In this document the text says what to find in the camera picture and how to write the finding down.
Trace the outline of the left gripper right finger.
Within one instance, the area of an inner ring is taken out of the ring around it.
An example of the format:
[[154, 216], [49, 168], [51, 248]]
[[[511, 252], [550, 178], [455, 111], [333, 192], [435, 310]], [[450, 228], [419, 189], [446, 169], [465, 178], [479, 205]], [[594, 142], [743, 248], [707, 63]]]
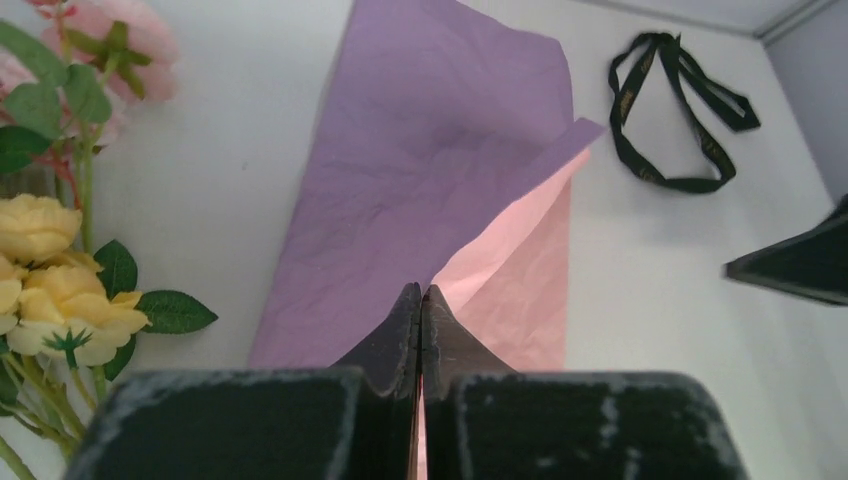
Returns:
[[744, 479], [721, 411], [664, 371], [520, 372], [463, 327], [437, 287], [421, 310], [431, 479]]

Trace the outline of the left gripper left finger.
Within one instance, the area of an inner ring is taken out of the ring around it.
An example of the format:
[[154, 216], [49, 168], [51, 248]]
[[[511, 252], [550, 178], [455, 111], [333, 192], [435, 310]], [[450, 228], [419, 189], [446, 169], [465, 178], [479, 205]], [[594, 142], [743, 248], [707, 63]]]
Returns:
[[69, 479], [386, 479], [409, 470], [422, 292], [326, 368], [133, 374], [95, 413]]

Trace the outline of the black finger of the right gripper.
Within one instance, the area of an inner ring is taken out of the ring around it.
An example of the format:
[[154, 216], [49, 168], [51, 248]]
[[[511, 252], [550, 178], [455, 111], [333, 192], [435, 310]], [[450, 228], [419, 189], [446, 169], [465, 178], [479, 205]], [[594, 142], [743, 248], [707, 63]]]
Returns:
[[847, 198], [814, 228], [743, 255], [726, 278], [832, 306], [847, 304]]

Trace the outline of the purple pink wrapping paper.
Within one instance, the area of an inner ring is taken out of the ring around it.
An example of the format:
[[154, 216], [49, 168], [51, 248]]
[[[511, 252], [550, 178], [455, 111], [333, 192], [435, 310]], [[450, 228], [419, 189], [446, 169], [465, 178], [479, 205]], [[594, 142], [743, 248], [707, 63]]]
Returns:
[[249, 365], [304, 378], [362, 346], [413, 407], [436, 285], [509, 366], [559, 369], [570, 181], [601, 132], [557, 40], [456, 1], [356, 2]]

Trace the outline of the yellow fake flower stem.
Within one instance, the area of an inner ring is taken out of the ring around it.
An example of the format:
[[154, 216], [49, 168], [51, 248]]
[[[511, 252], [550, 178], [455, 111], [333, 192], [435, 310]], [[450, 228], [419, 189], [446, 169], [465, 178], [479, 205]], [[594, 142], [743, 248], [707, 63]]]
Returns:
[[131, 359], [139, 333], [184, 335], [218, 318], [193, 296], [141, 292], [138, 266], [113, 240], [75, 249], [83, 214], [52, 197], [1, 202], [1, 414], [70, 458], [90, 410]]

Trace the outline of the pink bud fake flower stem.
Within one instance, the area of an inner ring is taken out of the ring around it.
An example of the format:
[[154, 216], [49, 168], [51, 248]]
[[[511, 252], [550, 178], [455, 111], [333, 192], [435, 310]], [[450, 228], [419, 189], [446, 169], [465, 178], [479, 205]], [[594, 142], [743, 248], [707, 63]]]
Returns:
[[50, 168], [82, 215], [93, 250], [94, 159], [126, 108], [176, 89], [176, 37], [145, 1], [32, 1], [48, 25], [34, 35], [1, 22], [1, 172]]

